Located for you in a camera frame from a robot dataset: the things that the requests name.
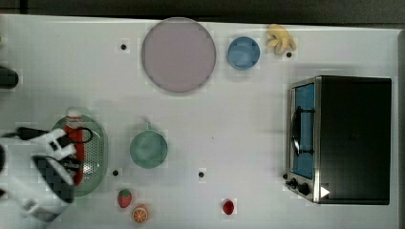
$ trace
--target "plate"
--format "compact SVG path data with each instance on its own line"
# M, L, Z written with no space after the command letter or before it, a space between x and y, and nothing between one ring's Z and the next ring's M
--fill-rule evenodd
M216 62L215 44L209 32L183 17L168 18L150 30L141 55L149 78L172 93L200 88L212 74Z

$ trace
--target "mug handle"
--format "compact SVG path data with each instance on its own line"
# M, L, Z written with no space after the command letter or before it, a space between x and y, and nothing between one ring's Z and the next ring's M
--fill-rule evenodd
M152 128L151 128L151 123L150 122L146 122L145 123L145 131L150 131Z

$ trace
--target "bowl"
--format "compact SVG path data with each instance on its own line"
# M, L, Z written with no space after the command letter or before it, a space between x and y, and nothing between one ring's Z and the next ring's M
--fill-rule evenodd
M260 58L259 45L250 37L241 36L232 41L227 52L229 64L237 70L248 70Z

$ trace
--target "teal mug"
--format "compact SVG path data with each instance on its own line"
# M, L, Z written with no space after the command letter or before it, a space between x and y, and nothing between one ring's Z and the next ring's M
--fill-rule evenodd
M130 156L138 166L144 169L155 168L166 159L166 139L151 129L150 122L146 122L145 131L136 135L131 142Z

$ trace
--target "red fruit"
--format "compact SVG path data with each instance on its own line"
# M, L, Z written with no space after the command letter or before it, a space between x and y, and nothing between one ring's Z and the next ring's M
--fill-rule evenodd
M233 202L231 200L228 200L223 206L223 210L227 215L231 215L234 208L235 206L233 205Z
M122 189L118 193L117 200L118 200L119 207L126 208L131 203L132 194L128 189Z

